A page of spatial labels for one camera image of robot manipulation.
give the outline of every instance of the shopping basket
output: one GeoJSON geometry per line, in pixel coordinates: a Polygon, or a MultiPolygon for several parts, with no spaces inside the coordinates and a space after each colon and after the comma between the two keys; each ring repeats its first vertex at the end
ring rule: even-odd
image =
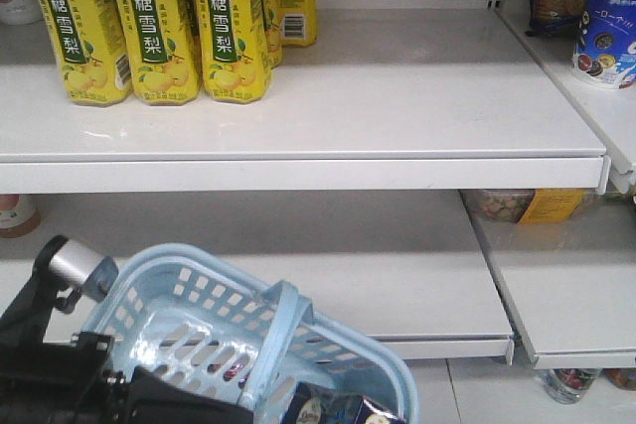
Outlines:
{"type": "Polygon", "coordinates": [[[286,281],[273,286],[190,245],[131,257],[85,331],[115,337],[111,366],[143,366],[189,392],[278,424],[296,384],[369,396],[418,422],[412,376],[378,342],[314,311],[286,281]]]}

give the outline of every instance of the white floor tile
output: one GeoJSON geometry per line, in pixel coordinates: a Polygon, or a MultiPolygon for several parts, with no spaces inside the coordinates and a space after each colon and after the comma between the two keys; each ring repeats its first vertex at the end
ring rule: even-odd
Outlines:
{"type": "Polygon", "coordinates": [[[488,358],[449,361],[462,424],[627,424],[636,422],[636,392],[600,376],[576,404],[553,401],[523,351],[512,366],[488,358]]]}
{"type": "Polygon", "coordinates": [[[408,361],[419,394],[421,424],[460,424],[444,359],[408,361]]]}

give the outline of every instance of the bottle label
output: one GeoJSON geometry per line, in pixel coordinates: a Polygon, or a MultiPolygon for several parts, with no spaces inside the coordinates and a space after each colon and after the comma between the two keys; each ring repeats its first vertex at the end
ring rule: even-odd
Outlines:
{"type": "Polygon", "coordinates": [[[36,213],[36,203],[31,196],[0,196],[0,230],[17,227],[36,213]]]}
{"type": "Polygon", "coordinates": [[[577,391],[588,389],[592,385],[596,375],[590,374],[584,369],[555,369],[555,374],[563,384],[577,391]]]}
{"type": "Polygon", "coordinates": [[[156,0],[130,0],[139,33],[141,59],[148,64],[165,64],[168,51],[160,29],[156,0]]]}
{"type": "Polygon", "coordinates": [[[85,64],[87,59],[69,0],[47,0],[47,6],[56,26],[64,60],[71,64],[85,64]]]}

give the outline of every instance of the metal shelf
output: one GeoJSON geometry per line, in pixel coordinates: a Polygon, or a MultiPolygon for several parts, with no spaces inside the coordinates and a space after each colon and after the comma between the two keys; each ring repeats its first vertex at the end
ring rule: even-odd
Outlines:
{"type": "MultiPolygon", "coordinates": [[[[42,225],[0,252],[0,310],[55,234],[124,258],[162,242],[198,245],[275,283],[403,357],[505,355],[512,331],[453,191],[92,194],[38,197],[42,225]]],[[[67,341],[91,309],[56,314],[67,341]]]]}
{"type": "Polygon", "coordinates": [[[504,15],[520,42],[605,144],[611,158],[609,177],[619,191],[627,192],[636,184],[636,88],[612,91],[575,78],[571,73],[573,40],[528,37],[528,18],[525,13],[504,15]]]}
{"type": "Polygon", "coordinates": [[[541,225],[477,216],[474,225],[534,367],[634,366],[632,206],[541,225]]]}
{"type": "Polygon", "coordinates": [[[67,100],[43,24],[1,27],[0,191],[604,185],[605,147],[487,10],[325,10],[264,100],[67,100]]]}

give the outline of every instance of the cookie container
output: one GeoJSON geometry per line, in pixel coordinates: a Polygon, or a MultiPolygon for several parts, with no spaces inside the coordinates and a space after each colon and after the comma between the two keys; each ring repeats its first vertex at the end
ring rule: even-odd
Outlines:
{"type": "Polygon", "coordinates": [[[572,72],[603,88],[626,88],[636,80],[636,0],[586,1],[572,72]]]}
{"type": "Polygon", "coordinates": [[[393,352],[199,248],[162,244],[131,257],[83,327],[115,336],[109,366],[143,366],[171,384],[278,424],[298,382],[364,394],[418,422],[413,378],[393,352]]]}
{"type": "MultiPolygon", "coordinates": [[[[473,213],[499,222],[519,222],[533,204],[538,191],[535,189],[470,189],[461,191],[461,195],[466,207],[473,213]]],[[[541,221],[555,222],[576,217],[593,209],[597,204],[599,204],[598,195],[595,191],[585,190],[571,212],[545,213],[541,221]]]]}

